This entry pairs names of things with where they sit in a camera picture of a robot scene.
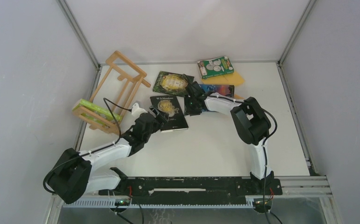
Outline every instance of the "metal frame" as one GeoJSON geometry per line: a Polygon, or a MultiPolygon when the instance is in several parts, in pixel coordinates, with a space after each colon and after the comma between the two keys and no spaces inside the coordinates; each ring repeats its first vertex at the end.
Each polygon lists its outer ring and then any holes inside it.
{"type": "Polygon", "coordinates": [[[309,0],[308,5],[306,6],[304,12],[302,13],[302,16],[299,19],[298,24],[294,29],[294,32],[292,33],[289,41],[287,42],[286,47],[284,48],[282,55],[280,56],[280,59],[278,61],[280,66],[285,61],[289,51],[291,50],[292,46],[294,45],[295,40],[297,39],[297,37],[299,35],[302,27],[305,25],[306,20],[308,19],[309,15],[311,14],[312,9],[315,6],[316,2],[317,2],[317,0],[309,0]]]}
{"type": "MultiPolygon", "coordinates": [[[[292,100],[291,91],[288,87],[286,78],[285,78],[285,72],[283,70],[283,62],[285,61],[291,47],[293,46],[296,38],[299,35],[300,30],[302,29],[303,25],[305,24],[308,16],[311,13],[311,10],[315,6],[317,0],[310,0],[303,15],[301,16],[297,27],[295,28],[293,34],[291,35],[291,38],[289,39],[281,57],[280,60],[277,61],[277,69],[280,74],[280,78],[283,83],[284,91],[287,97],[287,100],[289,102],[289,106],[291,109],[291,114],[294,119],[294,123],[296,126],[296,130],[301,142],[301,146],[303,149],[303,152],[305,154],[305,158],[308,163],[310,163],[310,151],[308,149],[308,144],[304,136],[304,132],[302,130],[301,124],[299,122],[298,116],[297,116],[297,109],[294,105],[294,102],[292,100]]],[[[66,18],[68,19],[71,27],[73,28],[76,36],[80,40],[81,45],[86,50],[88,56],[90,57],[92,63],[97,69],[97,74],[95,77],[95,80],[93,82],[93,85],[91,87],[90,93],[96,88],[96,85],[99,81],[99,76],[101,72],[101,65],[97,61],[90,45],[88,44],[84,34],[82,33],[77,21],[75,20],[68,4],[66,3],[66,0],[57,0],[58,5],[61,7],[63,13],[65,14],[66,18]]],[[[85,131],[86,124],[82,122],[80,124],[77,138],[75,141],[75,149],[78,150],[83,138],[83,133],[85,131]]],[[[336,207],[335,201],[332,197],[332,192],[329,186],[329,183],[327,181],[327,178],[325,176],[281,176],[277,177],[281,181],[282,189],[283,189],[283,195],[281,196],[275,196],[280,198],[309,198],[309,197],[317,197],[320,198],[321,206],[323,208],[323,213],[325,216],[325,219],[327,221],[327,224],[342,224],[340,215],[338,212],[338,209],[336,207]]],[[[246,196],[246,201],[249,203],[251,200],[261,198],[261,196],[246,196]]],[[[72,208],[97,208],[97,207],[111,207],[114,202],[114,198],[108,198],[108,196],[98,196],[98,195],[86,195],[83,196],[79,201],[73,203],[73,204],[64,204],[63,200],[59,198],[56,195],[52,195],[49,207],[46,213],[46,218],[44,220],[44,223],[46,224],[56,224],[59,218],[59,214],[62,207],[72,207],[72,208]]],[[[158,207],[165,207],[164,205],[156,205],[152,206],[154,208],[158,207]]],[[[171,208],[177,208],[181,207],[184,208],[185,206],[172,206],[171,208]]],[[[243,205],[233,205],[233,206],[216,206],[216,207],[223,207],[223,208],[250,208],[250,204],[243,204],[243,205]]],[[[215,208],[215,206],[191,206],[189,208],[215,208]]]]}
{"type": "Polygon", "coordinates": [[[66,0],[56,0],[59,7],[61,8],[63,14],[65,15],[66,19],[68,20],[70,26],[72,27],[74,33],[76,34],[78,40],[80,41],[80,44],[84,48],[85,52],[87,53],[88,57],[91,59],[93,65],[98,70],[100,65],[99,62],[96,59],[95,54],[92,51],[92,48],[90,44],[87,41],[87,38],[85,38],[84,33],[81,31],[80,26],[77,23],[76,18],[74,17],[73,13],[70,10],[69,5],[67,4],[66,0]]]}

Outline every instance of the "green book cover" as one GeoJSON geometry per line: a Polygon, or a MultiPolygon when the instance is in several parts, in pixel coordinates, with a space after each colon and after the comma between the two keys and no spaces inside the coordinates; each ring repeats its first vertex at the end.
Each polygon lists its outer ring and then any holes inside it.
{"type": "Polygon", "coordinates": [[[203,79],[234,73],[234,68],[227,56],[200,60],[197,63],[203,79]]]}
{"type": "MultiPolygon", "coordinates": [[[[187,77],[190,83],[194,81],[193,76],[187,77]]],[[[187,95],[187,85],[188,82],[184,78],[184,75],[167,71],[160,71],[152,91],[183,97],[184,95],[187,95]]]]}
{"type": "MultiPolygon", "coordinates": [[[[91,103],[90,101],[88,100],[85,100],[85,99],[80,99],[77,101],[77,103],[73,106],[73,109],[71,111],[74,111],[75,109],[77,109],[78,107],[80,106],[83,106],[85,108],[87,108],[88,110],[96,113],[97,115],[103,117],[104,119],[110,121],[110,122],[113,122],[114,123],[114,119],[112,117],[112,115],[110,114],[110,111],[108,109],[104,109],[96,104],[93,104],[91,103]]],[[[122,120],[122,117],[116,113],[113,113],[114,114],[114,117],[116,118],[117,121],[121,121],[122,120]]],[[[104,125],[103,122],[101,122],[100,120],[97,120],[96,118],[92,117],[92,116],[89,116],[88,114],[86,113],[82,113],[81,114],[82,116],[90,119],[90,120],[93,120],[101,125],[104,125]]]]}

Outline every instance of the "black cable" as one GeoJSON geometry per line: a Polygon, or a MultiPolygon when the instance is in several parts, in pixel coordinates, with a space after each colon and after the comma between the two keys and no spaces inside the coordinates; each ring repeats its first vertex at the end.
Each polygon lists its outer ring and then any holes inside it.
{"type": "MultiPolygon", "coordinates": [[[[242,104],[242,103],[247,103],[247,102],[241,102],[241,101],[236,101],[236,100],[233,100],[233,99],[230,99],[230,98],[227,98],[227,97],[218,97],[218,96],[208,96],[208,97],[211,97],[211,98],[220,98],[220,99],[226,99],[230,102],[234,102],[234,103],[239,103],[239,104],[242,104]]],[[[265,143],[266,141],[268,140],[269,137],[271,137],[277,130],[277,121],[275,119],[275,117],[269,113],[268,111],[266,111],[265,109],[261,108],[262,111],[264,111],[264,113],[268,114],[272,119],[273,119],[273,122],[275,124],[275,128],[273,129],[273,131],[264,139],[263,141],[263,151],[264,151],[264,157],[265,157],[265,171],[264,171],[264,189],[263,189],[263,207],[264,207],[264,213],[265,213],[265,217],[268,221],[269,224],[271,224],[270,220],[269,220],[269,217],[268,217],[268,213],[267,213],[267,210],[266,210],[266,207],[265,207],[265,190],[266,190],[266,172],[267,172],[267,166],[268,166],[268,159],[267,159],[267,153],[266,153],[266,149],[265,149],[265,143]]]]}
{"type": "MultiPolygon", "coordinates": [[[[117,106],[117,107],[119,107],[119,108],[121,108],[121,109],[130,111],[130,112],[132,111],[131,109],[126,109],[126,108],[123,108],[123,107],[121,107],[121,106],[113,103],[112,101],[110,101],[110,100],[107,99],[107,98],[103,98],[103,101],[104,101],[104,103],[106,104],[107,109],[109,109],[110,114],[111,114],[111,116],[113,117],[113,119],[114,119],[114,121],[115,121],[115,123],[116,123],[116,126],[117,126],[117,128],[118,128],[118,134],[119,134],[119,135],[118,135],[118,139],[114,142],[114,144],[109,144],[109,145],[104,146],[104,147],[102,147],[102,148],[93,150],[93,151],[91,151],[91,153],[96,153],[96,152],[99,152],[99,151],[101,151],[101,150],[103,150],[103,149],[106,149],[106,148],[108,148],[108,147],[111,147],[111,146],[113,146],[113,145],[116,145],[116,144],[119,142],[119,140],[121,139],[121,128],[120,128],[120,126],[119,126],[119,123],[118,123],[116,117],[114,117],[114,114],[113,114],[113,112],[111,111],[111,108],[109,107],[109,104],[107,103],[107,101],[110,102],[110,103],[112,103],[112,104],[114,104],[115,106],[117,106]]],[[[80,155],[80,156],[81,156],[81,157],[84,157],[84,156],[89,155],[89,154],[90,154],[90,153],[86,153],[86,154],[83,154],[83,155],[80,155]]],[[[50,170],[50,171],[47,173],[47,175],[44,177],[44,180],[43,180],[43,187],[44,187],[44,189],[45,189],[47,192],[49,192],[49,193],[51,193],[51,194],[55,194],[55,192],[52,191],[52,190],[50,190],[50,189],[48,189],[48,188],[47,188],[47,185],[46,185],[46,184],[47,184],[47,181],[48,181],[48,177],[52,174],[52,172],[54,172],[56,169],[58,169],[59,167],[63,166],[64,164],[66,164],[66,163],[68,163],[68,162],[70,162],[70,161],[73,161],[73,160],[75,160],[75,159],[77,159],[77,158],[78,158],[78,157],[75,157],[75,158],[73,158],[73,159],[67,160],[67,161],[59,164],[58,166],[52,168],[52,170],[50,170]]]]}
{"type": "MultiPolygon", "coordinates": [[[[117,128],[118,128],[118,139],[117,139],[117,141],[114,143],[114,144],[117,144],[117,143],[119,142],[119,140],[121,139],[121,128],[119,127],[119,123],[118,123],[116,117],[114,117],[113,111],[111,111],[111,109],[110,109],[109,104],[107,103],[107,101],[109,101],[110,103],[112,103],[112,104],[114,104],[114,105],[116,105],[116,106],[118,106],[118,105],[115,104],[115,103],[113,103],[113,102],[111,102],[111,101],[108,100],[107,98],[103,98],[103,101],[104,101],[104,104],[106,104],[107,109],[109,109],[110,114],[112,115],[114,121],[116,122],[117,128]]],[[[121,109],[124,109],[124,110],[127,110],[127,111],[131,111],[130,109],[125,109],[125,108],[123,108],[123,107],[120,107],[120,108],[121,108],[121,109]]]]}
{"type": "Polygon", "coordinates": [[[280,221],[279,217],[277,217],[275,214],[273,214],[273,212],[270,211],[269,213],[272,214],[280,222],[280,224],[283,224],[282,221],[280,221]]]}
{"type": "Polygon", "coordinates": [[[269,224],[270,223],[270,220],[269,220],[269,217],[268,217],[268,214],[267,214],[267,210],[266,210],[266,207],[265,207],[265,187],[266,187],[266,172],[267,172],[267,166],[268,166],[268,159],[267,159],[267,154],[266,154],[266,149],[265,149],[265,143],[266,141],[268,140],[268,138],[270,136],[272,136],[276,130],[277,130],[277,121],[275,119],[275,117],[269,113],[268,111],[266,111],[265,109],[261,108],[262,111],[264,111],[266,114],[268,114],[272,119],[273,119],[273,122],[275,123],[275,128],[273,129],[273,131],[264,139],[263,141],[263,151],[264,151],[264,157],[265,157],[265,171],[264,171],[264,189],[263,189],[263,207],[264,207],[264,213],[265,213],[265,217],[268,221],[269,224]]]}
{"type": "Polygon", "coordinates": [[[118,104],[113,103],[113,102],[112,102],[111,100],[109,100],[108,98],[103,98],[103,101],[105,101],[105,100],[108,101],[109,103],[112,103],[113,105],[121,108],[121,109],[124,109],[124,110],[126,110],[126,111],[132,112],[132,109],[123,108],[123,107],[119,106],[118,104]]]}
{"type": "MultiPolygon", "coordinates": [[[[104,146],[104,147],[95,149],[95,150],[91,151],[91,154],[92,154],[92,153],[99,152],[99,151],[101,151],[101,150],[103,150],[103,149],[106,149],[106,148],[108,148],[108,147],[111,147],[111,146],[113,146],[113,145],[114,145],[114,144],[109,144],[109,145],[107,145],[107,146],[104,146]]],[[[89,155],[89,154],[90,154],[90,153],[85,153],[85,154],[80,155],[80,156],[81,156],[81,157],[84,157],[84,156],[89,155]]],[[[44,177],[44,180],[43,180],[43,187],[44,187],[44,189],[45,189],[47,192],[51,193],[51,194],[55,194],[54,191],[52,191],[52,190],[50,190],[50,189],[47,188],[48,177],[49,177],[56,169],[58,169],[59,167],[65,165],[65,164],[68,163],[68,162],[71,162],[71,161],[73,161],[73,160],[76,160],[76,159],[78,159],[78,158],[79,158],[78,156],[77,156],[77,157],[74,157],[74,158],[69,159],[69,160],[67,160],[67,161],[59,164],[58,166],[52,168],[52,169],[47,173],[47,175],[45,175],[45,177],[44,177]]]]}
{"type": "Polygon", "coordinates": [[[113,192],[113,193],[115,193],[115,194],[122,194],[122,195],[126,195],[126,196],[128,196],[128,197],[130,197],[131,199],[132,199],[132,201],[135,201],[136,202],[136,204],[139,206],[139,208],[140,208],[140,213],[142,214],[142,224],[144,224],[144,212],[143,212],[143,209],[142,209],[142,206],[140,206],[140,204],[135,200],[135,198],[133,198],[131,195],[127,195],[127,194],[124,194],[124,193],[121,193],[121,192],[119,192],[119,191],[115,191],[115,190],[109,190],[109,191],[111,191],[111,192],[113,192]]]}
{"type": "Polygon", "coordinates": [[[116,212],[116,215],[119,216],[121,219],[125,220],[127,223],[133,224],[133,222],[129,221],[127,218],[125,218],[124,216],[122,216],[122,215],[119,214],[118,212],[116,212]]]}

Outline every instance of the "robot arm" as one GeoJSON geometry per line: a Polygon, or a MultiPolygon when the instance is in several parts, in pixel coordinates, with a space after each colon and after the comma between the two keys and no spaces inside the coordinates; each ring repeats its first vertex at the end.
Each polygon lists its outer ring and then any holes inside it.
{"type": "MultiPolygon", "coordinates": [[[[186,90],[188,96],[185,96],[185,102],[187,108],[191,108],[191,116],[199,115],[202,109],[232,116],[239,137],[243,142],[252,146],[252,150],[250,150],[252,178],[264,179],[266,163],[263,141],[269,135],[271,124],[257,100],[250,97],[240,103],[219,93],[205,93],[197,82],[189,84],[186,90]]],[[[273,178],[273,173],[269,176],[271,171],[267,157],[266,176],[269,178],[273,178]]]]}
{"type": "Polygon", "coordinates": [[[110,142],[89,151],[76,152],[69,148],[63,152],[54,168],[44,178],[65,203],[73,203],[83,194],[101,189],[114,189],[120,178],[113,171],[98,169],[111,161],[137,153],[147,143],[151,134],[166,122],[167,116],[154,107],[148,113],[135,103],[132,115],[138,117],[135,124],[121,135],[118,143],[110,142]]]}

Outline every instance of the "wooden rack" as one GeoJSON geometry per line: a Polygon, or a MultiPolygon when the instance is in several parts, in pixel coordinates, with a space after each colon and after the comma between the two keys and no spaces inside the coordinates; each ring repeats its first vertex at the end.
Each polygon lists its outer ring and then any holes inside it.
{"type": "MultiPolygon", "coordinates": [[[[127,58],[126,56],[124,56],[121,52],[119,51],[115,51],[107,60],[106,63],[110,66],[110,68],[107,70],[106,74],[104,75],[103,79],[100,81],[99,85],[97,86],[96,90],[94,91],[94,93],[92,94],[91,98],[89,99],[89,101],[91,103],[93,103],[93,100],[95,98],[95,96],[97,95],[97,92],[100,90],[100,88],[102,87],[103,83],[106,81],[106,78],[108,77],[108,75],[110,74],[111,70],[115,70],[117,71],[120,75],[118,76],[118,80],[119,81],[123,81],[124,79],[126,79],[126,82],[124,84],[124,86],[122,87],[122,90],[119,94],[119,96],[117,97],[117,99],[114,101],[114,103],[116,103],[117,105],[120,105],[123,108],[129,108],[129,106],[131,105],[133,98],[135,97],[136,92],[139,89],[139,86],[141,84],[145,85],[146,87],[150,88],[150,83],[148,83],[146,80],[144,80],[144,78],[147,76],[147,73],[145,73],[141,68],[139,68],[135,63],[133,63],[131,60],[129,60],[129,58],[127,58]],[[138,75],[136,77],[132,77],[130,76],[128,73],[126,73],[124,70],[122,70],[120,67],[118,67],[118,65],[116,65],[114,63],[114,61],[116,59],[120,59],[122,60],[124,63],[126,63],[127,65],[129,65],[132,69],[134,69],[138,75]],[[122,96],[125,93],[126,88],[128,87],[129,83],[132,83],[131,88],[129,89],[129,91],[125,94],[125,98],[123,100],[122,104],[119,104],[121,101],[122,96]]],[[[111,109],[111,111],[114,112],[114,110],[116,109],[116,106],[114,105],[111,109]]],[[[122,118],[124,118],[125,114],[126,114],[126,110],[119,108],[118,112],[116,112],[116,114],[119,114],[122,118]]],[[[95,129],[100,129],[105,133],[114,133],[114,134],[119,134],[117,125],[115,123],[112,123],[108,120],[106,120],[105,118],[99,116],[98,114],[94,113],[93,111],[90,111],[89,109],[80,106],[78,107],[76,110],[73,111],[73,114],[78,116],[79,118],[81,118],[82,120],[84,120],[85,122],[90,124],[90,129],[95,130],[95,129]],[[87,114],[91,117],[94,117],[97,120],[100,120],[102,123],[104,123],[104,125],[93,121],[91,119],[86,118],[85,116],[83,116],[82,114],[87,114]]]]}

